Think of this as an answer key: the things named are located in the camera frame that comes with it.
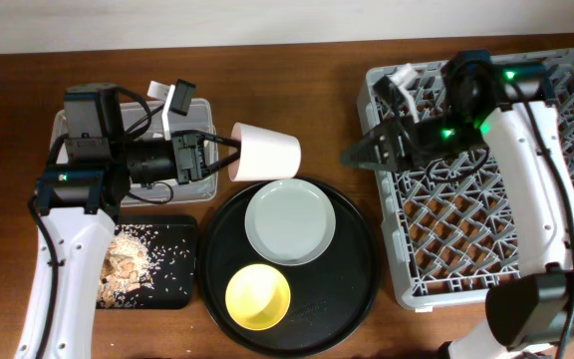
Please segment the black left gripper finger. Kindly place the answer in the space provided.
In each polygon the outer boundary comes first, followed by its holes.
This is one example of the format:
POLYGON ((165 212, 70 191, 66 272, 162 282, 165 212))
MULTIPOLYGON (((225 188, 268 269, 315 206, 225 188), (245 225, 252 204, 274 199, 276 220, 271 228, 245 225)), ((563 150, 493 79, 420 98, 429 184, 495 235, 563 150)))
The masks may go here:
POLYGON ((232 165, 233 163, 235 163, 236 161, 238 161, 240 159, 240 152, 235 152, 232 155, 229 155, 228 157, 219 160, 216 163, 213 163, 211 165, 209 165, 206 170, 207 173, 209 175, 214 175, 217 174, 218 172, 220 172, 221 170, 226 169, 228 166, 232 165))
POLYGON ((212 142, 219 145, 224 145, 231 148, 240 148, 241 142, 239 140, 225 138, 222 136, 218 136, 211 133, 201 132, 201 131, 189 131, 187 133, 189 136, 192 136, 196 139, 197 143, 201 143, 202 145, 205 142, 212 142))

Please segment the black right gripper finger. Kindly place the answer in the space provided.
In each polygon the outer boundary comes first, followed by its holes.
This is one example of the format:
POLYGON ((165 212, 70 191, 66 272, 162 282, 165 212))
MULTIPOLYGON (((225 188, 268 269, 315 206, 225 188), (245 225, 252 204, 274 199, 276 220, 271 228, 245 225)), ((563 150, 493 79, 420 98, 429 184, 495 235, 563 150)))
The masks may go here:
POLYGON ((381 123, 368 130, 355 144, 350 146, 352 151, 378 150, 389 152, 392 148, 392 127, 388 123, 381 123))
POLYGON ((378 151, 346 151, 341 154, 340 161, 344 166, 356 169, 385 172, 392 170, 392 167, 378 151))

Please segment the pink plastic cup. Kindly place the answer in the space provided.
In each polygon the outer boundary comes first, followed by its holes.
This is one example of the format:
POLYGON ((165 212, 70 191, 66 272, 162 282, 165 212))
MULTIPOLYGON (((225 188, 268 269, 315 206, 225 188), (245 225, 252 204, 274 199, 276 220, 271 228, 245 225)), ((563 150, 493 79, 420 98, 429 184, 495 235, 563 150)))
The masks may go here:
POLYGON ((299 171, 302 151, 296 137, 236 123, 231 138, 240 142, 240 157, 228 167, 231 181, 289 179, 299 171))

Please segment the white round plate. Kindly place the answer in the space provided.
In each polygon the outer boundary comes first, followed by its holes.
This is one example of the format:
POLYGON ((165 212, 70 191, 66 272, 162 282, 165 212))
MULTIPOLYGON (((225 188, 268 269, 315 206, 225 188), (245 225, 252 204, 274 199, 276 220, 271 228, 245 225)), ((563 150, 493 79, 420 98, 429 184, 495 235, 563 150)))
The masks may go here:
POLYGON ((283 266, 314 261, 330 246, 337 218, 330 198, 309 181, 281 179, 263 185, 244 215, 250 245, 283 266))

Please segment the yellow plastic bowl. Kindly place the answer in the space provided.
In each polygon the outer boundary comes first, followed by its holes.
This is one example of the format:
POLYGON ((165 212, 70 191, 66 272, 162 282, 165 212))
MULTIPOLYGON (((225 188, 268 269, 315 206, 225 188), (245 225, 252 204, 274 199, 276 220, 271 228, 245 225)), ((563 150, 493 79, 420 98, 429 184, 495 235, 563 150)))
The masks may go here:
POLYGON ((286 277, 267 264, 250 264, 238 270, 225 291, 227 313, 240 327, 268 330, 287 314, 291 289, 286 277))

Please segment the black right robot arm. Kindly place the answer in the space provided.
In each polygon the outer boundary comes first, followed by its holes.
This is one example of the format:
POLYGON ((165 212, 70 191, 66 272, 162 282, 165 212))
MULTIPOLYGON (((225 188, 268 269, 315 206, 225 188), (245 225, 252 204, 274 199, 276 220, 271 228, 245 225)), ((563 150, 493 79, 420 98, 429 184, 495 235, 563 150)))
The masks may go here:
POLYGON ((398 302, 483 302, 442 358, 574 341, 574 49, 368 72, 344 165, 376 174, 398 302))

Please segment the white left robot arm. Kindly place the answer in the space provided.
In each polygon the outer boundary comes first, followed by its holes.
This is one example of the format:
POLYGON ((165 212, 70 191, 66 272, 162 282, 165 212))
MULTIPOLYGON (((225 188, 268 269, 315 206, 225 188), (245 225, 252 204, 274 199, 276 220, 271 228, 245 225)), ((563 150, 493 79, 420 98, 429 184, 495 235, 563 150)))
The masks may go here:
POLYGON ((28 208, 37 264, 18 358, 88 358, 98 281, 132 184, 204 180, 241 156, 240 141, 198 130, 145 141, 154 111, 112 83, 69 88, 65 134, 51 145, 28 208))

